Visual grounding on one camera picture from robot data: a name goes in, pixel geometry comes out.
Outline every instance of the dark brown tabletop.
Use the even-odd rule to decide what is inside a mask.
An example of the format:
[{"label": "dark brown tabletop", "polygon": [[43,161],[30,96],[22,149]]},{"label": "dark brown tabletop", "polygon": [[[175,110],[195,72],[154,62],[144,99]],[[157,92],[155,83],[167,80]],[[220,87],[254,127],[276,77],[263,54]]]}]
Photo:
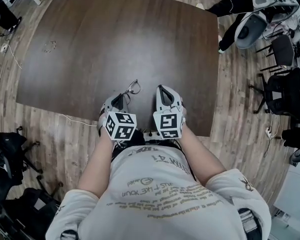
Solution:
[{"label": "dark brown tabletop", "polygon": [[218,80],[218,23],[175,0],[53,0],[30,42],[18,103],[98,120],[104,101],[138,79],[130,113],[155,129],[158,85],[177,91],[187,124],[210,136]]}]

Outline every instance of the black strap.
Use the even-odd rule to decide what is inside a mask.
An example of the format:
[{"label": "black strap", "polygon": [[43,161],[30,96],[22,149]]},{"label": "black strap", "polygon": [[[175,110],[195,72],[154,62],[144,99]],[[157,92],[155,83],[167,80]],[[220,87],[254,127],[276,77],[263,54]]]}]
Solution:
[{"label": "black strap", "polygon": [[262,228],[258,218],[248,208],[238,210],[247,240],[262,240]]},{"label": "black strap", "polygon": [[79,240],[78,232],[73,229],[65,230],[61,233],[60,239],[71,239],[71,240]]}]

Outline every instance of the black office chair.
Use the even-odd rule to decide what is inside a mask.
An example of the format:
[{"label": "black office chair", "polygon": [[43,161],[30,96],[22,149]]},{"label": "black office chair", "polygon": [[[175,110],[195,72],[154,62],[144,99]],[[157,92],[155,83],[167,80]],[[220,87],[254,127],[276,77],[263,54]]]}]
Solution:
[{"label": "black office chair", "polygon": [[45,240],[45,234],[60,206],[54,199],[62,182],[59,182],[50,195],[37,176],[41,189],[26,188],[18,199],[6,200],[10,188],[14,185],[8,173],[0,168],[0,230],[10,239]]},{"label": "black office chair", "polygon": [[257,50],[256,53],[259,53],[265,49],[269,48],[269,51],[273,50],[272,53],[269,53],[266,57],[274,55],[275,65],[261,69],[260,71],[271,70],[270,72],[276,72],[281,70],[281,66],[292,66],[295,58],[295,50],[291,39],[289,36],[283,34],[280,35],[277,39],[271,42],[271,45],[268,45],[260,50]]},{"label": "black office chair", "polygon": [[33,146],[40,145],[39,141],[31,143],[27,148],[23,149],[22,145],[26,142],[26,138],[19,134],[22,127],[18,127],[16,132],[0,132],[0,167],[6,167],[8,176],[13,179],[15,185],[20,185],[23,179],[23,172],[27,168],[32,168],[37,173],[42,174],[42,169],[37,169],[25,154]]},{"label": "black office chair", "polygon": [[272,75],[268,82],[262,73],[258,77],[262,79],[263,90],[251,84],[248,86],[263,96],[258,109],[253,113],[258,114],[266,103],[266,113],[271,111],[275,115],[291,116],[300,120],[300,68],[296,67],[287,75]]}]

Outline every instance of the person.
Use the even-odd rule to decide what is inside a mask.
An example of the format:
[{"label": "person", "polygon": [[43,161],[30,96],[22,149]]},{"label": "person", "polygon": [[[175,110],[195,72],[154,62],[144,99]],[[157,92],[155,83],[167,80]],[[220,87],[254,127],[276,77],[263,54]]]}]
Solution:
[{"label": "person", "polygon": [[238,169],[226,170],[186,123],[180,146],[169,140],[146,144],[143,136],[136,130],[118,152],[101,127],[47,240],[268,239],[267,203]]},{"label": "person", "polygon": [[20,24],[22,17],[17,18],[4,3],[0,0],[0,27],[13,33]]},{"label": "person", "polygon": [[[196,6],[204,9],[202,3],[198,3]],[[234,43],[237,27],[244,20],[246,13],[254,11],[254,5],[253,0],[221,0],[207,9],[207,11],[215,14],[217,17],[237,14],[234,23],[224,33],[224,36],[221,37],[219,35],[218,51],[223,54]]]}]

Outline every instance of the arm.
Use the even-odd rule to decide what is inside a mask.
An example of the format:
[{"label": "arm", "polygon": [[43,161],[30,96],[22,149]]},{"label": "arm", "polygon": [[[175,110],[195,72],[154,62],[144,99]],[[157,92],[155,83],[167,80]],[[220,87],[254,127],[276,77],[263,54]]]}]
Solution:
[{"label": "arm", "polygon": [[78,188],[66,193],[46,233],[46,239],[59,240],[60,235],[67,231],[77,234],[80,223],[96,207],[99,197],[107,189],[114,143],[103,127],[100,132],[100,139],[79,180]]},{"label": "arm", "polygon": [[79,180],[78,189],[89,191],[98,198],[106,191],[110,177],[110,167],[114,142],[104,127],[101,128],[99,142],[95,145],[92,158]]},{"label": "arm", "polygon": [[200,142],[186,124],[183,126],[180,144],[194,175],[203,186],[213,176],[226,171],[219,159]]}]

